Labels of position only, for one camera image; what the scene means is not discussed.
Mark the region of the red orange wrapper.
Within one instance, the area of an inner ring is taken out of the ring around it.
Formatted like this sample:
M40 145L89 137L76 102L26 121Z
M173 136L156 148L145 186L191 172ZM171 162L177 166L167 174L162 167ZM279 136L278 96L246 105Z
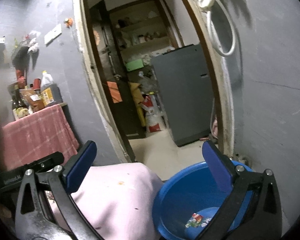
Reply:
M191 218L185 224L185 228L206 227L211 221L211 217L202 216L198 213L193 213Z

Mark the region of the red plaid cloth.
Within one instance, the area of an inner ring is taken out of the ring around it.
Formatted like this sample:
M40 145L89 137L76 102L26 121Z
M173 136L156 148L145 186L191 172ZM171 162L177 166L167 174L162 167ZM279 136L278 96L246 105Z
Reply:
M64 161L77 154L79 143L60 105L47 107L3 127L4 163L12 170L61 152Z

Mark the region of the blue plastic bucket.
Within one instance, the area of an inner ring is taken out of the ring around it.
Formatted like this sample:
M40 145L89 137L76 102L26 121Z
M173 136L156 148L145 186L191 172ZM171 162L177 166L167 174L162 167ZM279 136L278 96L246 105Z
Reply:
M192 214L221 207L228 195L217 185L206 161L193 164L159 190L152 207L154 226L164 239L191 239L185 225Z

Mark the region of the dark glass bottle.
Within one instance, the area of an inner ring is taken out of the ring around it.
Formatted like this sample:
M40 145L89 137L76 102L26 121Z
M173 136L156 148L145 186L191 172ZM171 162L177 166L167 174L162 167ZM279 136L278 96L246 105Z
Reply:
M20 97L18 85L14 85L12 111L16 120L23 117L23 110L27 109L25 103Z

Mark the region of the brown sauce pouch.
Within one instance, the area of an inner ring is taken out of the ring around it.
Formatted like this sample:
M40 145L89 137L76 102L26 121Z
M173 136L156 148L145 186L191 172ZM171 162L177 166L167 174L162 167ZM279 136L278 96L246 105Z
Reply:
M21 89L20 93L33 112L38 112L45 108L43 100L33 89Z

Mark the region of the large soy sauce jug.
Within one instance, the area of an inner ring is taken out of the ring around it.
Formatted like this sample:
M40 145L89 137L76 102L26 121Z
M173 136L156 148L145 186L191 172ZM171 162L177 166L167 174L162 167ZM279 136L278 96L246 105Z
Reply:
M40 93L42 95L45 107L60 104L63 102L57 84L54 82L53 77L47 71L42 72Z

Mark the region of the red cup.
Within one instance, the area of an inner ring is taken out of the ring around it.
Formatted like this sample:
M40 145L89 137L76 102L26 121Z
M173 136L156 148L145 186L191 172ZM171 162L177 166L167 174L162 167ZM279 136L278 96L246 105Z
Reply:
M39 79L39 78L34 79L32 88L34 90L40 90L40 88L41 88L41 79Z

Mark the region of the grey washing machine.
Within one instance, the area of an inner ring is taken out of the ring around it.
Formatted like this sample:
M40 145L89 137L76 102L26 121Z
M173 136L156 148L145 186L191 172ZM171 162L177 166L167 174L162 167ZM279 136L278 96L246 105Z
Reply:
M209 135L214 96L202 46L155 56L151 64L174 143L181 147Z

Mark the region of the green box on shelf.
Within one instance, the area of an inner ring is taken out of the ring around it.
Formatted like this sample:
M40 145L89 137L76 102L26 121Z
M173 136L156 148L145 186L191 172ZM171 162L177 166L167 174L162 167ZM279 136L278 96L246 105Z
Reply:
M144 67L144 65L143 65L142 59L137 59L137 60L129 61L126 63L126 69L128 72L131 72L131 71L134 71L137 69L141 69L143 67Z

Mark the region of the wooden door frame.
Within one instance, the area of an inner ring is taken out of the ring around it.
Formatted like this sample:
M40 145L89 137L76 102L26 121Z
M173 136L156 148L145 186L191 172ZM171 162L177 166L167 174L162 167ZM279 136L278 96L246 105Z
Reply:
M202 49L207 59L207 66L211 76L212 90L216 99L216 113L218 120L218 142L221 151L232 158L234 156L234 104L230 85L230 77L226 66L222 63L221 56L214 49L209 38L206 23L206 15L201 12L195 0L182 0L190 19L199 37ZM77 35L82 48L86 80L89 86L93 102L99 111L102 124L106 129L115 156L121 163L130 162L122 135L119 134L111 113L109 103L104 92L102 81L97 73L93 73L92 67L100 66L94 35L90 23L90 13L87 0L78 0L80 16L76 20Z

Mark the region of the wall shelf rack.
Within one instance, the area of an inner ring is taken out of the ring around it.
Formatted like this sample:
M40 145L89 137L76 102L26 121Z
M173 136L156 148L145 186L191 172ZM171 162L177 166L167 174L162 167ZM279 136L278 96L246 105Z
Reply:
M14 48L11 61L14 67L27 67L30 62L32 55L38 55L39 46L37 42L32 42L31 39L27 38Z

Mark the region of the white wall switch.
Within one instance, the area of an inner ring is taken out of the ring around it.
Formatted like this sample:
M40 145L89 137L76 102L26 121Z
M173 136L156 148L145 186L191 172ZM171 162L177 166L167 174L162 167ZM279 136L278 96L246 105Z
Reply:
M62 34L62 25L59 23L44 36L44 44L48 46L55 38L57 38L61 34Z

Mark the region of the orange wall hook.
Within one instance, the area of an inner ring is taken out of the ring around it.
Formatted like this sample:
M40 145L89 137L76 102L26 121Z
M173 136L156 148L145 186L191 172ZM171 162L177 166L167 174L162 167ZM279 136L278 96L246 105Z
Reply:
M73 19L72 18L66 18L65 20L64 20L64 24L65 24L65 26L67 27L67 28L70 28L70 27L72 27L72 25L73 25Z

